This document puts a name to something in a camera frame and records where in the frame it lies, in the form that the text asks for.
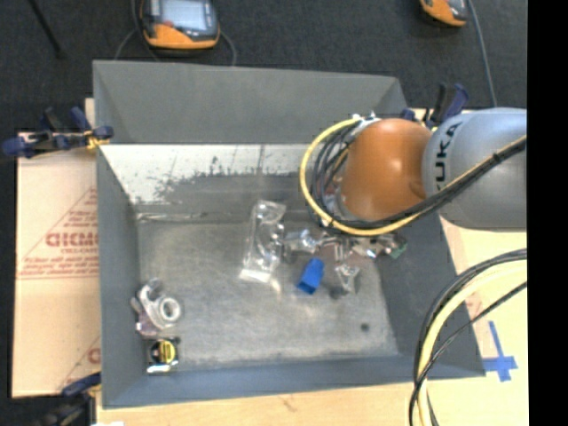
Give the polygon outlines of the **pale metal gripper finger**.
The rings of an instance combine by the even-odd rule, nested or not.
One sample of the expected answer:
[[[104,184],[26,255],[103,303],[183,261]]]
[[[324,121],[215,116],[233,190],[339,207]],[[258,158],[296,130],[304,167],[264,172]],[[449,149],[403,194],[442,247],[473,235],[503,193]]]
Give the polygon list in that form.
[[[335,274],[339,281],[338,291],[340,295],[357,294],[359,292],[359,267],[340,263],[335,266]]]
[[[284,248],[292,253],[315,253],[320,248],[320,240],[311,234],[310,229],[304,228],[287,233],[284,237]]]

